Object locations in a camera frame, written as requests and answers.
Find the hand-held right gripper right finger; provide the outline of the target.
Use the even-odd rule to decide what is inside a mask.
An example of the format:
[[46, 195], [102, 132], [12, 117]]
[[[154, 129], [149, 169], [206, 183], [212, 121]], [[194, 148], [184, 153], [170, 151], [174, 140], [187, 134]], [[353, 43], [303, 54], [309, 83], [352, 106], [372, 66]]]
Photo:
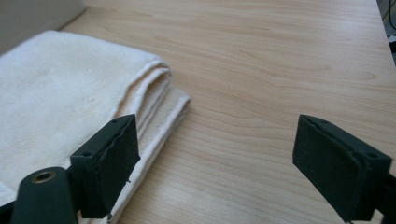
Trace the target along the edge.
[[392, 221], [392, 158], [327, 120], [301, 115], [292, 163], [345, 222]]

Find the cream towel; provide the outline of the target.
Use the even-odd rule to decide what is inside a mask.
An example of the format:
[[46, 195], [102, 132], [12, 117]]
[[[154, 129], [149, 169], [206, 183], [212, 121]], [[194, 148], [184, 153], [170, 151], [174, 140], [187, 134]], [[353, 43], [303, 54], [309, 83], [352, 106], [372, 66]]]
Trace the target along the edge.
[[55, 31], [21, 43], [0, 56], [0, 207], [15, 201], [24, 177], [68, 167], [106, 123], [134, 114], [139, 162], [109, 217], [80, 220], [117, 224], [190, 100], [155, 54]]

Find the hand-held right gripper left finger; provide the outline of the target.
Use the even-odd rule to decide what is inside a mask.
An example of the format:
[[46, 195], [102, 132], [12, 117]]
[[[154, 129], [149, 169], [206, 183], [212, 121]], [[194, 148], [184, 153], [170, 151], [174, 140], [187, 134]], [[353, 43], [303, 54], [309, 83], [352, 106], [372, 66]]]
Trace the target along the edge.
[[109, 215], [140, 161], [135, 114], [113, 119], [71, 157], [73, 177], [82, 184], [83, 218]]

